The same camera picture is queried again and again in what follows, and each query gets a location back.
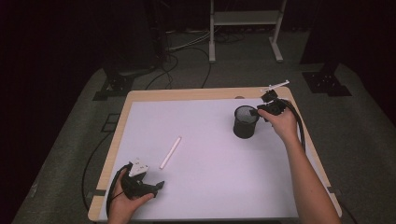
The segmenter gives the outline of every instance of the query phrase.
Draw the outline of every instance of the gray carpet floor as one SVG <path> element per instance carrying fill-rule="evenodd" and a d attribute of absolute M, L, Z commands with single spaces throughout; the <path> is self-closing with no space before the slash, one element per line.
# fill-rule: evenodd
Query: gray carpet floor
<path fill-rule="evenodd" d="M 352 96 L 329 97 L 312 93 L 302 72 L 318 71 L 321 64 L 299 65 L 309 33 L 281 32 L 278 45 L 284 57 L 277 63 L 268 43 L 270 34 L 245 35 L 230 45 L 216 45 L 216 63 L 211 64 L 205 88 L 253 87 L 288 79 L 288 87 L 301 111 L 323 167 L 338 199 L 361 223 L 395 223 L 396 220 L 396 130 L 359 77 L 340 65 L 336 76 Z M 172 46 L 196 38 L 172 34 Z M 207 52 L 207 42 L 195 46 Z M 170 72 L 173 89 L 201 88 L 209 69 L 206 56 L 196 49 L 174 53 L 177 67 Z M 175 59 L 164 64 L 172 67 Z M 138 77 L 132 90 L 143 90 L 162 72 Z M 102 69 L 92 74 L 64 124 L 46 162 L 27 195 L 14 223 L 91 223 L 81 193 L 84 167 L 98 144 L 108 114 L 120 113 L 125 97 L 106 101 L 92 98 L 102 88 Z M 158 78 L 150 89 L 169 88 L 168 78 Z M 112 134 L 93 154 L 84 185 L 85 200 L 91 203 Z M 343 223 L 353 223 L 344 211 Z M 298 220 L 280 220 L 298 223 Z"/>

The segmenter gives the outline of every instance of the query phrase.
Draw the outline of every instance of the white stick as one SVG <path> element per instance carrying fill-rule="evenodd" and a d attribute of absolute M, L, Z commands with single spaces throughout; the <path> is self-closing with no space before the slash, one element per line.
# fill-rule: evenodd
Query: white stick
<path fill-rule="evenodd" d="M 172 154 L 174 153 L 175 149 L 178 146 L 178 143 L 181 140 L 181 136 L 178 137 L 178 139 L 176 140 L 176 142 L 173 144 L 171 150 L 169 151 L 168 155 L 166 155 L 165 160 L 163 160 L 163 163 L 160 166 L 160 169 L 163 169 L 163 167 L 165 167 L 166 163 L 169 161 L 169 159 L 171 158 Z"/>

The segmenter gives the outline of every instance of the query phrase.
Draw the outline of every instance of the wooden table frame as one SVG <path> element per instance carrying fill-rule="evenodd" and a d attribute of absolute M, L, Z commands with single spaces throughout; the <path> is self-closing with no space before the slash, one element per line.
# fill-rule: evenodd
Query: wooden table frame
<path fill-rule="evenodd" d="M 190 89 L 190 90 L 161 90 L 161 91 L 131 91 L 128 93 L 124 107 L 120 114 L 119 124 L 115 131 L 113 140 L 110 145 L 110 149 L 107 153 L 104 168 L 102 170 L 101 176 L 99 178 L 98 185 L 96 187 L 97 191 L 104 191 L 107 189 L 109 184 L 109 178 L 111 176 L 111 171 L 113 169 L 115 159 L 117 158 L 117 153 L 120 147 L 120 142 L 124 128 L 126 125 L 126 120 L 128 119 L 129 112 L 133 102 L 148 102 L 148 101 L 175 101 L 175 100 L 218 100 L 218 99 L 234 99 L 236 97 L 244 98 L 260 98 L 263 93 L 262 90 L 267 89 L 266 87 L 253 87 L 253 88 L 222 88 L 222 89 Z M 299 109 L 291 95 L 289 88 L 279 87 L 276 89 L 276 93 L 279 97 L 288 98 L 295 106 L 298 113 Z M 323 166 L 318 157 L 318 153 L 315 150 L 314 144 L 312 143 L 311 137 L 305 127 L 304 121 L 304 135 L 305 143 L 311 150 L 312 156 L 317 164 L 320 175 L 324 182 L 324 185 L 330 189 L 331 184 L 326 176 Z M 341 207 L 335 198 L 333 192 L 330 192 L 332 201 L 334 202 L 335 209 L 338 214 L 341 214 Z M 92 199 L 92 204 L 88 217 L 92 221 L 98 221 L 102 204 L 106 202 L 105 196 L 94 195 Z"/>

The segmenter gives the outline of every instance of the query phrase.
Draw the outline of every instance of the black cup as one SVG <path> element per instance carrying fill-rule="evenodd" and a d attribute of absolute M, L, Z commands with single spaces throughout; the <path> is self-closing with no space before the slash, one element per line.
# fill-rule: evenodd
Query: black cup
<path fill-rule="evenodd" d="M 250 105 L 241 105 L 233 113 L 235 115 L 233 133 L 240 138 L 246 139 L 253 136 L 257 120 L 260 118 L 259 115 L 252 115 L 250 110 L 256 110 L 256 108 Z"/>

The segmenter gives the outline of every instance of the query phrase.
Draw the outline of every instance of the dark background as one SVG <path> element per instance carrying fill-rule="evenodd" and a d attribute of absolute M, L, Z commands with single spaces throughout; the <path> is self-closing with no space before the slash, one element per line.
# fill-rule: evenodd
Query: dark background
<path fill-rule="evenodd" d="M 145 1 L 148 16 L 153 11 L 149 2 Z M 1 2 L 5 222 L 18 211 L 91 75 L 115 51 L 127 60 L 133 58 L 122 53 L 125 46 L 120 45 L 120 38 L 131 33 L 120 28 L 120 17 L 111 10 L 115 3 Z M 166 30 L 208 28 L 209 1 L 168 0 L 160 5 Z M 278 1 L 217 0 L 216 7 L 272 9 L 278 7 Z M 289 0 L 282 29 L 311 28 L 302 63 L 344 63 L 359 75 L 395 124 L 395 15 L 395 2 L 390 0 Z"/>

